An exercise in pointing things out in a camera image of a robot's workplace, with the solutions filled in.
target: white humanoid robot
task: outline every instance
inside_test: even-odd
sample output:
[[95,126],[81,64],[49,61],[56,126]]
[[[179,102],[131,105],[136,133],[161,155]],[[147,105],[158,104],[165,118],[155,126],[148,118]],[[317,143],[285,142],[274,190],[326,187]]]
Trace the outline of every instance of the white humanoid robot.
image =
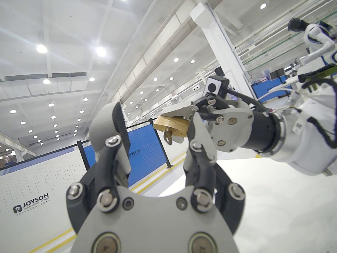
[[288,30],[304,32],[304,42],[309,46],[310,54],[301,57],[300,66],[321,57],[324,64],[337,64],[337,45],[332,29],[326,23],[309,24],[299,18],[292,18],[288,23]]

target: blue fence panel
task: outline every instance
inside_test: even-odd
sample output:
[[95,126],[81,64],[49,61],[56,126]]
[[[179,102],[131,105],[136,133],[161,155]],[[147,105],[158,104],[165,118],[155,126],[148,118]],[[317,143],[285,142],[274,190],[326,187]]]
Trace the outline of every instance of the blue fence panel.
[[[282,76],[281,77],[281,80],[282,82],[285,82],[285,80],[287,79],[286,76]],[[259,98],[261,96],[263,96],[264,94],[268,93],[268,91],[278,85],[280,85],[281,82],[279,79],[275,79],[273,81],[271,80],[266,80],[264,82],[261,82],[261,83],[258,83],[256,85],[252,85],[254,91],[255,91],[255,94],[256,96]],[[282,96],[282,95],[285,95],[287,92],[286,91],[277,91],[277,92],[274,92],[268,96],[266,96],[265,98],[262,98],[260,101],[261,102],[265,102],[267,100],[270,100],[270,99],[273,99],[273,98],[277,98],[278,96]]]
[[[151,124],[128,132],[131,143],[129,159],[131,173],[129,186],[135,184],[166,163],[158,138]],[[95,164],[92,146],[84,148],[90,167]]]

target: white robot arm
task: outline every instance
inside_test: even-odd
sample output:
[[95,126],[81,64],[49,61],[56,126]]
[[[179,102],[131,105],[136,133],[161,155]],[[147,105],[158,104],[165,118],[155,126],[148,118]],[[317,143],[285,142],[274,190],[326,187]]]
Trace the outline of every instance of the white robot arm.
[[335,49],[335,42],[330,39],[330,37],[322,33],[319,27],[313,27],[308,32],[308,36],[305,37],[310,37],[316,41],[319,41],[321,44],[323,44],[323,46],[320,49],[301,57],[299,59],[301,66],[306,65],[307,63],[319,58],[320,56],[323,56],[328,52],[332,52]]
[[[270,111],[228,89],[229,80],[212,76],[202,98],[164,108],[154,127],[169,144],[188,137],[189,147],[185,189],[162,198],[128,190],[130,141],[121,105],[104,106],[90,128],[96,164],[66,192],[77,234],[71,253],[238,253],[233,235],[246,195],[217,165],[216,151],[249,148],[307,175],[337,174],[337,84],[317,79],[302,89],[313,83],[330,84],[334,94],[322,85],[319,96],[306,94],[310,98],[303,103],[299,91],[284,107]],[[227,94],[237,100],[224,99]]]

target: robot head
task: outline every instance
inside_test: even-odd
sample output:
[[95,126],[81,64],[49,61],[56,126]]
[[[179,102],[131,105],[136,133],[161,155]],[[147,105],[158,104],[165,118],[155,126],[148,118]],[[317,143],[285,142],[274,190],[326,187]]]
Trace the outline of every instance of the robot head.
[[288,23],[288,31],[292,31],[292,32],[305,31],[308,25],[309,24],[305,22],[304,20],[301,20],[299,18],[292,18],[290,19]]

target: ceiling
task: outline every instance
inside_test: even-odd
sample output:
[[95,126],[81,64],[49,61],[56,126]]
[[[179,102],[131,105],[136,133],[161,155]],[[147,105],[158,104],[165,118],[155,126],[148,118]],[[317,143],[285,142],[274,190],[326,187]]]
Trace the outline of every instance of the ceiling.
[[[34,150],[41,142],[57,142],[56,135],[87,132],[181,0],[0,1],[0,132]],[[301,36],[283,30],[295,14],[310,22],[332,14],[328,21],[336,24],[337,18],[336,0],[208,2],[253,79],[304,55]],[[260,9],[263,3],[267,6]],[[151,117],[169,100],[193,95],[191,87],[202,85],[198,71],[209,75],[217,66],[203,32],[192,23],[190,32],[171,52],[159,54],[156,68],[122,100],[128,122]],[[38,53],[38,44],[47,53]],[[106,56],[97,54],[98,47]],[[43,84],[46,78],[48,85]]]

